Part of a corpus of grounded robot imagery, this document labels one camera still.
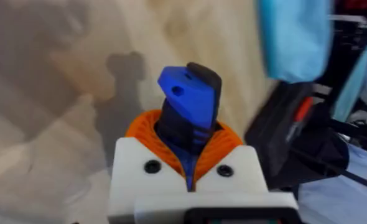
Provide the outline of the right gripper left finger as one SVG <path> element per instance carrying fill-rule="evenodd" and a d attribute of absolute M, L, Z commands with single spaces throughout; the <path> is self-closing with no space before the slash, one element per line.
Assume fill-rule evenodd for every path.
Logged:
<path fill-rule="evenodd" d="M 115 144 L 108 221 L 110 223 L 183 223 L 175 208 L 186 194 L 184 169 L 154 129 L 160 110 L 139 115 Z"/>

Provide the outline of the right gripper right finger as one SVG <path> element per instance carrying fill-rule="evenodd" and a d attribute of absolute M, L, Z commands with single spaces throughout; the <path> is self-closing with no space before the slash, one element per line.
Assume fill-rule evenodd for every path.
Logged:
<path fill-rule="evenodd" d="M 266 192 L 255 148 L 220 123 L 200 154 L 193 175 L 196 192 Z"/>

